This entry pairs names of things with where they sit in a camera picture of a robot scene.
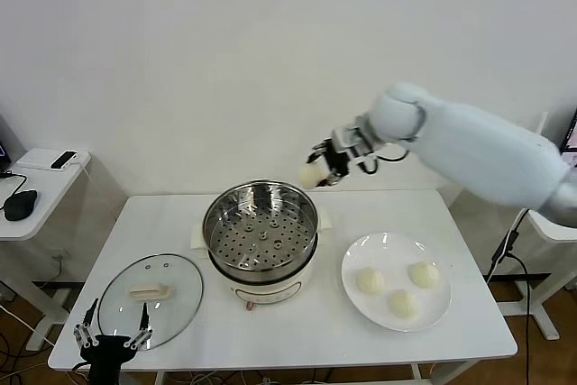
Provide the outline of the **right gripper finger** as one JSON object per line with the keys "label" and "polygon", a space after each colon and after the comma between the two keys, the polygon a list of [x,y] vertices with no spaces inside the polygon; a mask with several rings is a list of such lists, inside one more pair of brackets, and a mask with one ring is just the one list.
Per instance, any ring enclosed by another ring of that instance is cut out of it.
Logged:
{"label": "right gripper finger", "polygon": [[330,162],[334,157],[334,146],[332,141],[322,141],[312,148],[312,152],[307,157],[308,163],[313,163],[319,158],[323,157],[327,162]]}
{"label": "right gripper finger", "polygon": [[331,169],[326,167],[320,167],[316,169],[316,187],[332,187],[340,183],[344,178],[349,175],[350,171],[347,168],[344,169]]}

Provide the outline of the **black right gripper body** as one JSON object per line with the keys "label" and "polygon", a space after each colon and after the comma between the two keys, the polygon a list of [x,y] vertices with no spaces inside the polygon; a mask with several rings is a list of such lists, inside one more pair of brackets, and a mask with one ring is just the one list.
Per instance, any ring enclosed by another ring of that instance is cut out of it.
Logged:
{"label": "black right gripper body", "polygon": [[362,156],[351,156],[348,151],[338,151],[332,143],[326,145],[325,160],[331,175],[335,178],[344,178],[350,173],[350,166],[356,166],[367,175],[377,173],[377,162],[367,160]]}

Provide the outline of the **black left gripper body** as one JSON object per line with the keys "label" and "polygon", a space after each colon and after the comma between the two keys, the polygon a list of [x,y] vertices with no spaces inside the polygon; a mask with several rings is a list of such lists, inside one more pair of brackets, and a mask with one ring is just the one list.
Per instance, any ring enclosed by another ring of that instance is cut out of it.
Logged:
{"label": "black left gripper body", "polygon": [[130,361],[135,356],[130,342],[129,336],[96,335],[81,347],[80,356],[85,361]]}

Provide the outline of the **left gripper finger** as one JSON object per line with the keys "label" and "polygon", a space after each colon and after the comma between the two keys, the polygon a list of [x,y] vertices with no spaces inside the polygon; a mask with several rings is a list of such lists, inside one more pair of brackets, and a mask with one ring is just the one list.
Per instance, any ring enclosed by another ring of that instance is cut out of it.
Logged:
{"label": "left gripper finger", "polygon": [[147,303],[142,304],[142,313],[139,322],[139,331],[128,343],[127,347],[133,351],[140,350],[150,340],[152,330],[150,327],[150,315],[148,313]]}
{"label": "left gripper finger", "polygon": [[79,348],[91,348],[98,346],[98,341],[92,333],[91,328],[97,305],[98,299],[96,298],[93,301],[91,307],[86,311],[83,319],[75,325],[73,335]]}

